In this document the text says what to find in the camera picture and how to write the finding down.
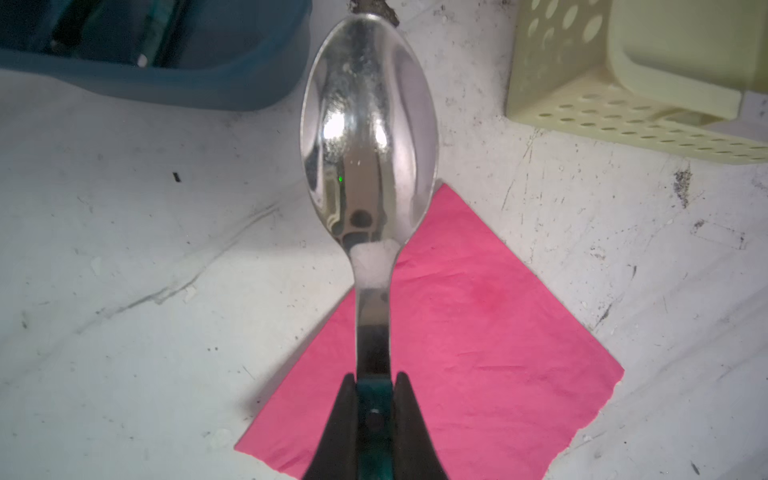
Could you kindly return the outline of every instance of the dirt stain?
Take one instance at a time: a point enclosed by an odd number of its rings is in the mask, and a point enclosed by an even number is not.
[[[677,198],[683,204],[683,208],[688,208],[688,189],[690,188],[690,165],[685,170],[678,170],[674,175],[674,184],[672,188]]]
[[[373,13],[389,21],[394,26],[400,25],[395,11],[385,0],[349,0],[349,11],[352,13]]]

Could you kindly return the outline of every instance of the spoon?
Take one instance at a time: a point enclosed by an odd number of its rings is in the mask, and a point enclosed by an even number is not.
[[[301,157],[320,220],[352,263],[360,478],[392,477],[389,284],[435,186],[438,133],[424,71],[374,15],[328,35],[304,94]]]

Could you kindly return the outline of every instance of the dark spot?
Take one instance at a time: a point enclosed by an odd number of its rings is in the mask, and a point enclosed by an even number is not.
[[[683,204],[683,208],[688,208],[688,189],[690,188],[691,176],[690,165],[688,165],[686,170],[679,170],[674,175],[674,184],[672,185],[672,188],[674,189],[674,193],[677,194],[677,198],[679,198],[680,202]]]
[[[349,222],[353,227],[368,228],[373,224],[373,218],[366,210],[355,210],[349,217]]]
[[[388,20],[394,26],[400,25],[400,20],[385,0],[349,0],[349,11],[352,13],[373,13]]]

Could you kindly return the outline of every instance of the spoon handle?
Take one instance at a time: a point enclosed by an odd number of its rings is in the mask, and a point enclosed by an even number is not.
[[[359,288],[355,297],[357,378],[390,378],[389,285],[380,288]]]

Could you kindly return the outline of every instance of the metal spoon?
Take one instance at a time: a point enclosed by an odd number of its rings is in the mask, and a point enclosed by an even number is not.
[[[317,215],[352,262],[357,380],[386,377],[389,283],[435,185],[438,133],[424,71],[374,15],[328,35],[304,94],[301,156]]]

